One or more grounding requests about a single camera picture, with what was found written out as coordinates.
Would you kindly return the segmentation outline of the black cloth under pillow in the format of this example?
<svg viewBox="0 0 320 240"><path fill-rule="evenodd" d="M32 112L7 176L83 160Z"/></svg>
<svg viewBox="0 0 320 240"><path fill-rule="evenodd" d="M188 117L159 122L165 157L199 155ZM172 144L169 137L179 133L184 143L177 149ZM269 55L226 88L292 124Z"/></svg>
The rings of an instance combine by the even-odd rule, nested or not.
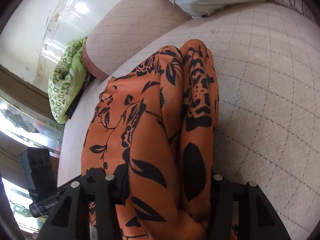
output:
<svg viewBox="0 0 320 240"><path fill-rule="evenodd" d="M89 86L90 83L92 83L95 80L95 77L92 74L87 74L85 80L84 80L84 84L81 87L81 89L79 90L77 96L74 98L74 100L72 101L72 103L70 104L70 106L68 107L67 111L66 111L66 115L68 117L68 119L71 119L76 107L79 104L79 101L84 93L84 91L87 89L87 87Z"/></svg>

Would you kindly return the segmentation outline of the pink maroon bolster pillow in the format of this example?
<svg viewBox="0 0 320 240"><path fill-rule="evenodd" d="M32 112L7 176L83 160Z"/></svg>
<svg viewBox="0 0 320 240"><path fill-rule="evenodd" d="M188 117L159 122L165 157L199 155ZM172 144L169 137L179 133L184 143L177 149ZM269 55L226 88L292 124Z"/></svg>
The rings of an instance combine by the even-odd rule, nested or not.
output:
<svg viewBox="0 0 320 240"><path fill-rule="evenodd" d="M83 63L91 75L104 81L148 44L190 18L168 0L121 0L88 35Z"/></svg>

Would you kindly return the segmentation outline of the green white patterned pillow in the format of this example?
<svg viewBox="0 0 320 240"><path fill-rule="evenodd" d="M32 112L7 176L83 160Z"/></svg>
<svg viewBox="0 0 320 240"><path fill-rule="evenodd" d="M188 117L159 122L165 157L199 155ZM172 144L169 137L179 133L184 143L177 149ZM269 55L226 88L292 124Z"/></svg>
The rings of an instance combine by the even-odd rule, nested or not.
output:
<svg viewBox="0 0 320 240"><path fill-rule="evenodd" d="M59 124L67 121L67 110L83 87L87 69L82 51L87 38L68 43L64 54L51 72L48 80L48 98L52 116Z"/></svg>

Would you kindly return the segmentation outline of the orange black floral blouse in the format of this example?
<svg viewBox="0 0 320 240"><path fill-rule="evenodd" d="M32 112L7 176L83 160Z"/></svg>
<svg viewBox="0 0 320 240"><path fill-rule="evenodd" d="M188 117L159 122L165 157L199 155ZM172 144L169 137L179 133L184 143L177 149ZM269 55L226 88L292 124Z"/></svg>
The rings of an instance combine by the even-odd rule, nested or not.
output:
<svg viewBox="0 0 320 240"><path fill-rule="evenodd" d="M116 176L123 239L205 239L218 112L213 57L200 40L162 47L108 81L81 170Z"/></svg>

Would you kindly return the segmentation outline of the wooden door with stained glass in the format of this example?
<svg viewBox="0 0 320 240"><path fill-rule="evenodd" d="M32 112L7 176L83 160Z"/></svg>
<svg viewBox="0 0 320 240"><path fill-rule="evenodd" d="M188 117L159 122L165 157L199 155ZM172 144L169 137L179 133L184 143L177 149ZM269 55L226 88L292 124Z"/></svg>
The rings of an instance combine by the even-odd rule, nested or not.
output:
<svg viewBox="0 0 320 240"><path fill-rule="evenodd" d="M1 175L26 194L19 155L28 147L47 148L57 175L63 127L50 113L47 93L1 67Z"/></svg>

